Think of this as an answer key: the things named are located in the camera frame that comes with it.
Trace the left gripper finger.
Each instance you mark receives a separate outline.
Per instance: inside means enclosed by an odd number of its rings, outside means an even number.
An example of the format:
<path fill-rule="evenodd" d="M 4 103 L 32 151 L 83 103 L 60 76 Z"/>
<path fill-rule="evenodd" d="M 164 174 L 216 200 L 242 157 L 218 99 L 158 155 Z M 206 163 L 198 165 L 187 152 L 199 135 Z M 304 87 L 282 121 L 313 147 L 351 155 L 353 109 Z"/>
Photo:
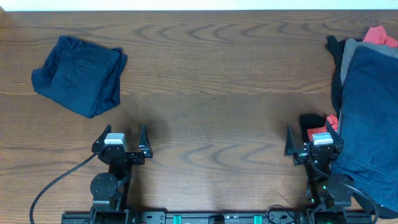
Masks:
<path fill-rule="evenodd" d="M 141 127 L 141 133 L 140 133 L 140 137 L 139 137 L 139 147 L 149 147 L 150 143 L 147 137 L 147 129 L 146 129 L 146 125 L 142 125 Z"/>
<path fill-rule="evenodd" d="M 93 143 L 93 146 L 99 145 L 99 144 L 104 144 L 104 140 L 106 136 L 111 132 L 111 125 L 108 124 L 104 131 L 101 133 L 101 135 L 97 138 L 97 140 Z"/>

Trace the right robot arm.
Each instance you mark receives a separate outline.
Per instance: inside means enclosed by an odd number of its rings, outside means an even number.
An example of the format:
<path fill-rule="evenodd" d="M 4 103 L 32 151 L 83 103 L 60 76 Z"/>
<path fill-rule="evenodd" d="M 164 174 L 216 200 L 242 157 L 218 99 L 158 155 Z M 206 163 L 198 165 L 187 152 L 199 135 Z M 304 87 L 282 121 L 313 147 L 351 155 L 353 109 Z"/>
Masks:
<path fill-rule="evenodd" d="M 344 140 L 330 123 L 326 123 L 324 133 L 314 134 L 302 147 L 295 145 L 292 130 L 287 128 L 284 155 L 291 156 L 295 166 L 305 167 L 306 197 L 313 203 L 313 207 L 294 215 L 295 223 L 348 223 L 346 209 L 351 206 L 353 181 L 331 171 L 331 164 L 342 152 L 343 144 Z"/>

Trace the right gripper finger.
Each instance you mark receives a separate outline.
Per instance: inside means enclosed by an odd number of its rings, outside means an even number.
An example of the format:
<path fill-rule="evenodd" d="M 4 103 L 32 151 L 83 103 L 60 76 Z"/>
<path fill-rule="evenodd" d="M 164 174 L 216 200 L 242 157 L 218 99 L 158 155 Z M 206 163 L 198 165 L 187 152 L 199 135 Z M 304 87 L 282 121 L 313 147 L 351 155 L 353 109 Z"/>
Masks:
<path fill-rule="evenodd" d="M 287 126 L 287 139 L 285 143 L 285 150 L 293 150 L 293 149 L 295 149 L 295 145 L 294 145 L 292 130 L 290 126 Z"/>
<path fill-rule="evenodd" d="M 331 124 L 328 121 L 325 122 L 325 126 L 326 126 L 327 132 L 330 133 L 334 143 L 341 144 L 342 143 L 341 136 L 331 127 Z"/>

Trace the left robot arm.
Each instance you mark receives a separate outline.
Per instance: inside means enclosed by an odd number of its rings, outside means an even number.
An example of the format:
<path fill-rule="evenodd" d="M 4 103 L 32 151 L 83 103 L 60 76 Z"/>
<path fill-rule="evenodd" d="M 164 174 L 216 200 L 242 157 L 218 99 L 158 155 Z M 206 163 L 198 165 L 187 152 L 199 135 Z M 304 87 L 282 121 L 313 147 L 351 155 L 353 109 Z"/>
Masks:
<path fill-rule="evenodd" d="M 139 137 L 139 152 L 127 152 L 123 133 L 112 133 L 107 125 L 103 133 L 93 143 L 91 151 L 98 159 L 109 166 L 93 178 L 90 191 L 93 195 L 93 206 L 90 209 L 91 224 L 136 224 L 140 215 L 127 205 L 127 196 L 131 183 L 133 166 L 145 164 L 153 157 L 153 150 L 147 137 L 145 125 Z"/>

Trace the blue denim shorts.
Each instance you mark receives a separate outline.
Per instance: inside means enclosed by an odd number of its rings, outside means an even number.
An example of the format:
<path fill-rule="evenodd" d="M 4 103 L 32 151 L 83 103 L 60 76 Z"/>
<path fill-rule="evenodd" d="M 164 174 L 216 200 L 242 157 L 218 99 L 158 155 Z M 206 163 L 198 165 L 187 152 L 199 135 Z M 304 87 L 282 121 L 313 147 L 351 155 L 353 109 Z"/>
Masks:
<path fill-rule="evenodd" d="M 397 59 L 360 46 L 343 85 L 336 173 L 397 211 Z"/>

